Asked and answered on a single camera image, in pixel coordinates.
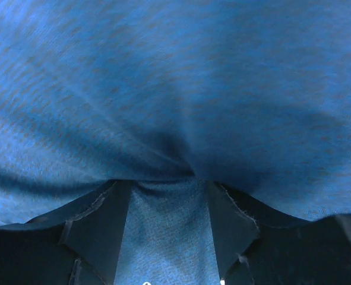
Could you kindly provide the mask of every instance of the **blue textured fabric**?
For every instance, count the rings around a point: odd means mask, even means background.
[[[351,0],[0,1],[0,224],[107,179],[116,285],[219,283],[204,180],[351,213]]]

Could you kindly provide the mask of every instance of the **blue fabric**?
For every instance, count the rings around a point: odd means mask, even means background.
[[[116,285],[219,283],[204,180],[351,213],[351,0],[0,1],[0,224],[107,179]]]

